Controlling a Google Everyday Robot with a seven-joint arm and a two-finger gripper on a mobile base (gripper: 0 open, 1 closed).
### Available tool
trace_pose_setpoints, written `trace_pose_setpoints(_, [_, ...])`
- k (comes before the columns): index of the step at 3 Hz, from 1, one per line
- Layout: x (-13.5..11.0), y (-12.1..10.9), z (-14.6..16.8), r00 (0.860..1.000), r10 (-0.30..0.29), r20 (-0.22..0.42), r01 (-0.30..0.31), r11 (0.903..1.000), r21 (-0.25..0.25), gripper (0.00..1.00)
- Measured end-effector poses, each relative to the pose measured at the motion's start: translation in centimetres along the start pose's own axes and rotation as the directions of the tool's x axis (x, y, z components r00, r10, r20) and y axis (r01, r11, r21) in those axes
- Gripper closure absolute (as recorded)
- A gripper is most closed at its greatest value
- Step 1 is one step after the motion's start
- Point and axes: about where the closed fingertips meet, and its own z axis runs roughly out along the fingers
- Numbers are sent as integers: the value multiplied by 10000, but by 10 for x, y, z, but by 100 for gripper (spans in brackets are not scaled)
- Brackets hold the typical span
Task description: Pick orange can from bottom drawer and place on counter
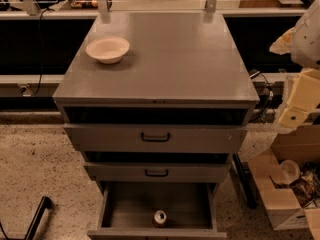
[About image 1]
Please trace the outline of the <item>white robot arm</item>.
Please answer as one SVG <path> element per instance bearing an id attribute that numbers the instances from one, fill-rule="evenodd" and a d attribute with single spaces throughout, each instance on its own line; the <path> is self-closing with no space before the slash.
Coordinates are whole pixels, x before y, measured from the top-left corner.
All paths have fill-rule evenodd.
<path id="1" fill-rule="evenodd" d="M 291 60 L 302 67 L 276 116 L 280 127 L 294 130 L 320 104 L 320 0 L 314 1 L 296 25 L 272 43 L 269 51 L 278 55 L 289 53 Z"/>

